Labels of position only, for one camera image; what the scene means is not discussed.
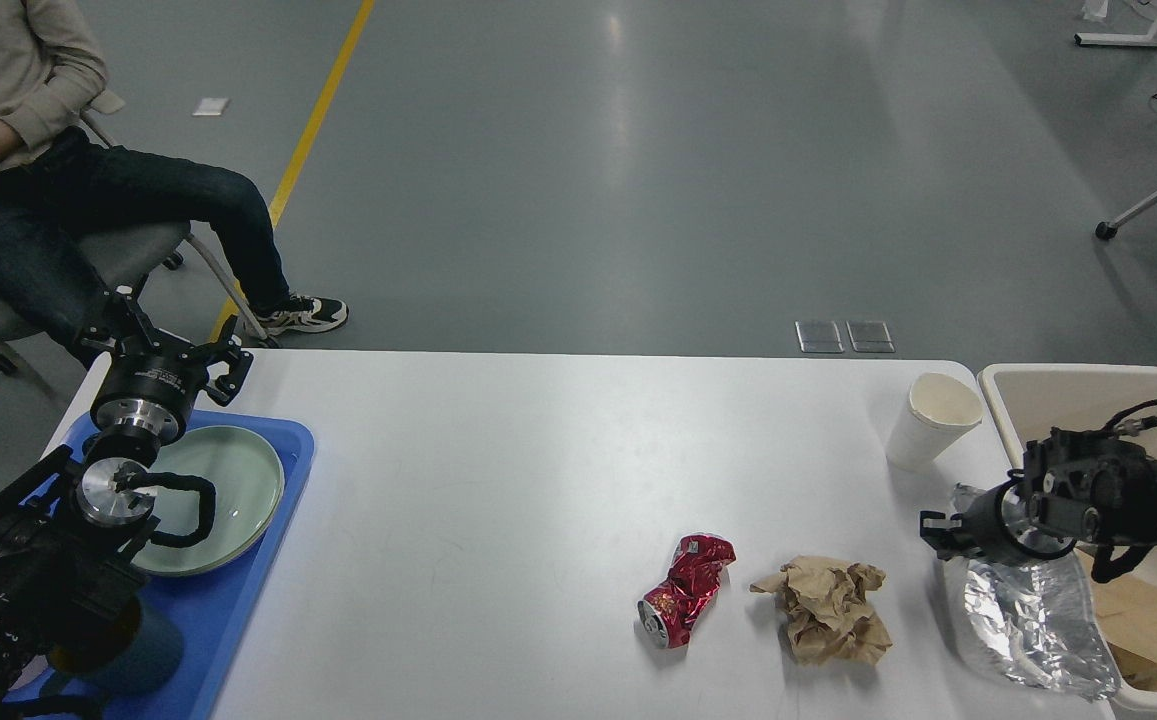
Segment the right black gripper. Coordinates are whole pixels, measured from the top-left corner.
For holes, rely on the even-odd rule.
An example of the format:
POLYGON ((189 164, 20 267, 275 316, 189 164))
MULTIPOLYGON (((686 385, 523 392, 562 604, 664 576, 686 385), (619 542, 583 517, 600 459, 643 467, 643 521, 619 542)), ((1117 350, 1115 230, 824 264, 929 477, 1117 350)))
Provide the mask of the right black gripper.
POLYGON ((977 497, 961 514, 921 510, 920 534, 942 561, 974 559, 1011 568, 1051 563, 1073 553, 1076 541, 1044 532, 1027 515, 1018 492, 1020 480, 1009 480, 977 497), (957 536, 965 532, 966 537, 957 536))

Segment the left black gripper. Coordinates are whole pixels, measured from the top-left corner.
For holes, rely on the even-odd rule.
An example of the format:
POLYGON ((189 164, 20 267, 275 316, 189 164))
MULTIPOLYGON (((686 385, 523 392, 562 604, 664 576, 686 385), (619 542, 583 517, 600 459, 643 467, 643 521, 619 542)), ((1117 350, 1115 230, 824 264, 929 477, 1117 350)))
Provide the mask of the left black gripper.
POLYGON ((71 355, 84 366, 93 366, 101 355, 111 357, 90 410, 97 429, 90 446, 179 441, 200 391, 213 404, 229 406, 252 369, 253 354, 236 333, 238 315, 226 319, 218 336, 202 345, 157 341, 138 302, 140 292, 139 284, 101 291, 71 341, 71 355))

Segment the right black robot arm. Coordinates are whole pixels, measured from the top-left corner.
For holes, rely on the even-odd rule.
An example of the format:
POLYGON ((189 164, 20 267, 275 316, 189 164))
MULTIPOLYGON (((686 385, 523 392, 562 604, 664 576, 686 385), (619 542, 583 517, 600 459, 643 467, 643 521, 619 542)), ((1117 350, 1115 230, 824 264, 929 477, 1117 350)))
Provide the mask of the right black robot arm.
POLYGON ((922 510, 918 536, 939 560, 956 557, 1030 568, 1093 548, 1095 583, 1130 573, 1157 548, 1157 460, 1134 442, 1157 428, 1157 398, 1099 429, 1061 429, 1027 442, 1020 468, 967 510, 922 510))

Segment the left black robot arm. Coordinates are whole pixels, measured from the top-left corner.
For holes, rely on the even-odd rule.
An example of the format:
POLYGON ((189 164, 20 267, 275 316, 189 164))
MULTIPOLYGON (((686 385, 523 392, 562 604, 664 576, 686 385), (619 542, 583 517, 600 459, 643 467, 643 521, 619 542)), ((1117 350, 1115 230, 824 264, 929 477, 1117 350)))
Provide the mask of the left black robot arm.
POLYGON ((0 719, 102 715, 83 696, 7 701, 25 664, 49 651, 98 651, 147 585, 134 568, 145 544, 193 548, 216 515, 213 484, 153 471, 184 436, 197 397, 224 406, 253 363, 235 316, 194 345, 154 326, 133 291, 106 291, 75 345, 111 357, 93 401, 94 436, 75 460, 47 451, 0 492, 0 719))

